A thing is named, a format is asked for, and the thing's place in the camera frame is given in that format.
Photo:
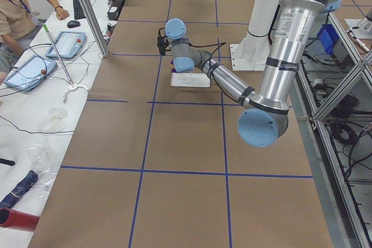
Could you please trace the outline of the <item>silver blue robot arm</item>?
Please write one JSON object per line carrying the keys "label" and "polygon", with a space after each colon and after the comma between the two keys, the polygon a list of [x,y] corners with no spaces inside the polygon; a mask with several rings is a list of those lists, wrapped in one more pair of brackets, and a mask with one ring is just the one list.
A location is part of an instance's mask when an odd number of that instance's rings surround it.
{"label": "silver blue robot arm", "polygon": [[173,18],[165,25],[165,44],[170,48],[176,72],[187,73],[199,68],[243,106],[246,110],[239,117],[238,132],[246,143],[259,148],[272,145],[286,132],[287,97],[309,31],[319,13],[338,9],[341,0],[278,0],[278,3],[281,14],[258,91],[215,62],[208,51],[193,48],[182,20]]}

